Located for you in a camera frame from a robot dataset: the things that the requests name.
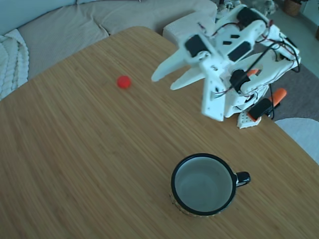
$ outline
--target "mug handle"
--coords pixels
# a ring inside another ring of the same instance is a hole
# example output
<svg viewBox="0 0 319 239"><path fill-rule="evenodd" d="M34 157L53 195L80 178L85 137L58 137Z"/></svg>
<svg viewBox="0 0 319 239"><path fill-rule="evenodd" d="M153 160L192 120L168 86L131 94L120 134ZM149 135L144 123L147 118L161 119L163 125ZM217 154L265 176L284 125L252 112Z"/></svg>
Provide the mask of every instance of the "mug handle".
<svg viewBox="0 0 319 239"><path fill-rule="evenodd" d="M238 172L236 173L236 187L244 186L251 181L250 175L248 172Z"/></svg>

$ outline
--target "floor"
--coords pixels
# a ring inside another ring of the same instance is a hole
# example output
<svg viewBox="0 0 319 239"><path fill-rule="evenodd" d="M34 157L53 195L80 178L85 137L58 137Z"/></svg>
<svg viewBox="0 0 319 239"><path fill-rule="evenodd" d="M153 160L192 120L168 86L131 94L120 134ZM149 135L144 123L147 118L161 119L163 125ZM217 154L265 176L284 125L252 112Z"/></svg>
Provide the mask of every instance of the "floor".
<svg viewBox="0 0 319 239"><path fill-rule="evenodd" d="M270 18L300 49L302 64L319 77L319 41L315 38L317 26L310 24L302 16L288 16L281 9Z"/></svg>

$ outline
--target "white blanket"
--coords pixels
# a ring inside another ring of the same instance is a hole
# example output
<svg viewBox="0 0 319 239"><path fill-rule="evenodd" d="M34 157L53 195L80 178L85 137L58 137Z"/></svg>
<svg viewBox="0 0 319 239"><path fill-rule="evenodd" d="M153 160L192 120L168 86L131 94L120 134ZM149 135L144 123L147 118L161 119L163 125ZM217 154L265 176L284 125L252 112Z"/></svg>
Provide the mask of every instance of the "white blanket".
<svg viewBox="0 0 319 239"><path fill-rule="evenodd" d="M0 100L27 82L29 51L17 29L0 36Z"/></svg>

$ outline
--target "wicker basket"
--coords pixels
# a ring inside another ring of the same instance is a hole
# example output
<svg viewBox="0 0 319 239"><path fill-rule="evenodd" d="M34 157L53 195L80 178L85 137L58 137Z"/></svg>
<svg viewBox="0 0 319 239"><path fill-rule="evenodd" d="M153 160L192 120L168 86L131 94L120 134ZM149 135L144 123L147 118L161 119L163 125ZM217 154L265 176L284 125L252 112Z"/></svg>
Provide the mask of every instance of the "wicker basket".
<svg viewBox="0 0 319 239"><path fill-rule="evenodd" d="M284 12L290 16L297 16L301 8L301 4L293 0L285 0Z"/></svg>

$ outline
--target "couch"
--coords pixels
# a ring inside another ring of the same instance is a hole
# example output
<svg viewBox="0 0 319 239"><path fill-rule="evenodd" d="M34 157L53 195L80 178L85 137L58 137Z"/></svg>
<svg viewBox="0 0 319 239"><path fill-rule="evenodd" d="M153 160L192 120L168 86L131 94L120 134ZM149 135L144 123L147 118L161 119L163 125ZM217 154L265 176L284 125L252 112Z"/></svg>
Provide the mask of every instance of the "couch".
<svg viewBox="0 0 319 239"><path fill-rule="evenodd" d="M28 79L126 28L145 26L161 34L194 11L217 11L210 0L77 1L0 0L0 35L18 28L29 49Z"/></svg>

